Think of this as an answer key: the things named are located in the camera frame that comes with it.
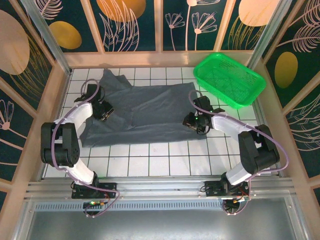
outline white tile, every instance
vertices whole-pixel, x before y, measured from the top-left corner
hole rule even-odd
[[[108,157],[90,157],[88,168],[94,171],[98,175],[98,177],[106,177],[108,171],[108,163]]]
[[[150,144],[150,156],[168,156],[169,147],[167,142],[151,143]]]
[[[169,154],[170,156],[188,156],[188,142],[177,141],[169,143]]]
[[[77,99],[77,98],[79,98],[79,97],[81,97],[81,94],[80,93],[68,93],[67,95],[66,95],[66,98],[65,98],[65,103],[64,103],[64,108],[72,108],[74,105],[75,105],[75,103],[74,103],[74,101]]]
[[[82,147],[80,139],[78,139],[80,147],[80,157],[89,157],[90,156],[90,147]]]
[[[208,99],[210,100],[210,105],[219,105],[218,98],[214,96],[212,93],[206,91],[202,94],[208,97]]]
[[[150,80],[134,80],[134,86],[136,87],[150,86]]]
[[[108,68],[108,69],[113,73],[113,75],[119,76],[120,68]]]
[[[224,137],[225,134],[222,131],[216,129],[210,129],[210,131],[206,134],[207,138],[209,137]]]
[[[181,67],[167,67],[166,79],[182,79]]]
[[[46,169],[45,173],[46,178],[64,178],[65,176],[65,171],[59,171],[55,167],[48,165],[48,168]]]
[[[136,68],[134,79],[150,79],[150,68]]]
[[[67,112],[70,111],[70,109],[72,109],[72,107],[64,107],[64,108],[62,109],[62,112],[61,112],[60,117],[64,117],[64,116],[67,114]]]
[[[81,93],[81,86],[85,81],[71,81],[69,85],[68,94],[78,94]]]
[[[120,68],[119,75],[124,75],[126,79],[135,79],[135,68]]]
[[[183,79],[195,79],[194,67],[182,67],[182,78]]]
[[[110,149],[110,157],[129,156],[130,145],[113,145]]]
[[[76,131],[76,134],[78,135],[78,138],[84,132],[85,128],[86,128],[86,123],[84,122],[84,123],[81,124],[81,126]]]
[[[88,79],[100,80],[104,75],[104,68],[90,68]]]
[[[149,176],[169,176],[169,157],[151,156],[149,160]]]
[[[127,177],[129,157],[110,157],[107,176]]]
[[[231,169],[227,155],[210,156],[210,165],[212,175],[221,175]]]
[[[251,105],[238,109],[238,112],[239,112],[239,116],[240,116],[241,120],[255,120],[256,119],[254,108]]]
[[[240,155],[230,155],[229,158],[230,158],[231,168],[234,168],[238,163],[241,162]]]
[[[226,137],[225,139],[226,139],[226,144],[228,147],[229,154],[230,155],[240,154],[238,141],[234,140],[232,137]]]
[[[151,86],[162,86],[167,84],[166,79],[151,79]]]
[[[88,68],[74,69],[71,80],[87,80],[88,71]]]
[[[221,106],[221,105],[228,105],[228,104],[226,104],[224,101],[222,101],[222,100],[220,100],[220,99],[218,99],[219,100],[219,105]]]
[[[129,177],[146,177],[149,175],[149,157],[134,156],[129,158]]]
[[[79,159],[88,167],[89,157],[80,157]]]
[[[235,119],[239,119],[239,115],[238,115],[237,109],[234,109],[234,108],[232,108],[232,107],[230,107],[230,106],[221,106],[221,108],[222,108],[223,110],[225,110],[225,112],[226,112],[229,116],[234,117]]]
[[[226,139],[224,137],[208,137],[209,155],[228,155]]]
[[[167,79],[166,84],[167,85],[182,84],[182,79]]]
[[[193,83],[195,90],[199,91],[199,85],[196,79],[182,79],[182,83],[184,84]]]
[[[92,147],[90,152],[91,157],[109,157],[110,146]]]
[[[190,165],[188,156],[170,156],[171,176],[190,176]]]
[[[189,155],[208,155],[207,140],[193,140],[189,142]]]
[[[152,67],[151,68],[151,78],[152,79],[165,79],[166,68],[165,67]]]
[[[211,175],[208,156],[190,156],[191,175]]]
[[[149,156],[149,144],[131,144],[130,157]]]

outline cable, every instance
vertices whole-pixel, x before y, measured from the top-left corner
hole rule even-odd
[[[57,164],[57,160],[56,160],[56,155],[55,155],[55,139],[56,139],[56,135],[57,135],[57,131],[58,131],[58,128],[60,127],[60,125],[67,119],[67,117],[73,112],[75,111],[78,107],[84,105],[85,103],[88,103],[91,99],[93,99],[98,91],[99,91],[99,83],[97,80],[94,80],[94,79],[89,79],[89,80],[86,80],[82,86],[81,86],[81,90],[83,89],[83,87],[86,85],[87,82],[89,81],[95,81],[96,85],[97,85],[97,88],[95,90],[95,92],[93,93],[93,95],[91,97],[89,97],[88,99],[82,101],[81,103],[79,103],[78,105],[74,106],[73,108],[70,109],[70,111],[68,111],[66,113],[66,115],[56,124],[55,128],[53,129],[53,133],[52,133],[52,138],[51,138],[51,157],[52,157],[52,162],[53,162],[53,165],[54,167],[58,170],[58,171],[65,171],[68,176],[74,180],[75,183],[80,183],[90,189],[93,189],[93,190],[97,190],[97,191],[101,191],[101,192],[105,192],[105,193],[115,193],[117,196],[116,198],[114,199],[114,201],[108,206],[106,207],[103,211],[100,211],[99,213],[97,213],[96,215],[89,215],[89,214],[86,214],[86,216],[88,218],[95,218],[95,217],[98,217],[102,214],[104,214],[106,211],[108,211],[112,206],[113,204],[115,204],[116,201],[119,200],[119,197],[120,197],[120,192],[117,191],[117,190],[109,190],[109,189],[103,189],[103,188],[100,188],[100,187],[95,187],[95,186],[91,186],[91,185],[88,185],[86,183],[84,183],[83,181],[80,181],[79,179],[77,179],[76,177],[72,176],[67,169],[65,168],[60,168]]]
[[[271,136],[269,136],[268,134],[265,134],[264,132],[262,132],[262,131],[260,131],[260,130],[258,130],[258,129],[256,129],[256,128],[254,128],[254,127],[252,127],[252,126],[250,126],[250,125],[248,125],[248,124],[246,124],[246,123],[244,123],[244,122],[242,122],[242,121],[240,121],[240,120],[238,120],[238,119],[236,119],[236,118],[234,118],[234,117],[232,117],[232,116],[225,115],[225,114],[221,114],[221,113],[215,113],[215,112],[206,111],[206,110],[198,107],[197,105],[194,104],[194,101],[191,99],[191,94],[192,94],[193,92],[200,93],[201,97],[202,97],[202,93],[201,93],[200,91],[198,91],[198,90],[191,90],[191,91],[189,92],[189,94],[188,94],[189,101],[190,101],[191,105],[192,105],[195,109],[197,109],[197,110],[199,110],[199,111],[201,111],[201,112],[203,112],[203,113],[206,113],[206,114],[210,114],[210,115],[214,115],[214,116],[218,116],[218,117],[223,117],[223,118],[230,119],[231,121],[233,121],[233,122],[235,122],[235,123],[237,123],[237,124],[240,124],[240,125],[248,128],[248,129],[250,129],[250,130],[253,130],[253,131],[255,131],[256,133],[264,136],[265,138],[267,138],[268,140],[270,140],[271,142],[273,142],[273,143],[274,143],[277,147],[279,147],[279,149],[284,153],[284,156],[285,156],[285,165],[284,165],[284,166],[282,166],[282,167],[280,167],[280,168],[270,169],[270,170],[262,170],[262,171],[260,171],[260,172],[257,172],[256,174],[253,174],[253,175],[251,175],[250,177],[248,177],[248,179],[246,179],[246,181],[250,181],[250,180],[253,179],[256,175],[259,175],[259,174],[262,174],[262,173],[266,173],[266,172],[268,172],[268,173],[269,173],[269,172],[277,172],[277,171],[281,171],[281,170],[285,169],[286,167],[288,167],[288,165],[289,165],[289,156],[288,156],[286,150],[281,146],[281,144],[280,144],[279,142],[277,142],[276,140],[274,140],[274,139],[273,139]]]

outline orange circle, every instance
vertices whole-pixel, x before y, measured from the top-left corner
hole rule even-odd
[[[96,0],[96,3],[104,15],[116,22],[129,22],[130,10],[139,18],[146,9],[146,0]]]

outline gray metal surface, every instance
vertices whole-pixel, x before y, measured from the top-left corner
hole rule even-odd
[[[239,215],[222,210],[35,212],[28,240],[294,240],[285,201],[256,199]]]

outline black bracket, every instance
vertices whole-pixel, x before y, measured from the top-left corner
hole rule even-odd
[[[220,197],[220,196],[242,196],[249,195],[249,186],[246,181],[238,185],[231,185],[226,178],[226,174],[222,174],[220,181],[205,181],[204,186],[201,188],[207,197]]]
[[[115,182],[99,182],[98,176],[94,173],[92,186],[106,189],[106,190],[117,190],[117,184]],[[84,185],[73,184],[72,188],[72,199],[105,199],[107,198],[105,191],[98,191],[92,188],[89,188]],[[116,197],[115,192],[108,192],[108,197],[114,199]]]

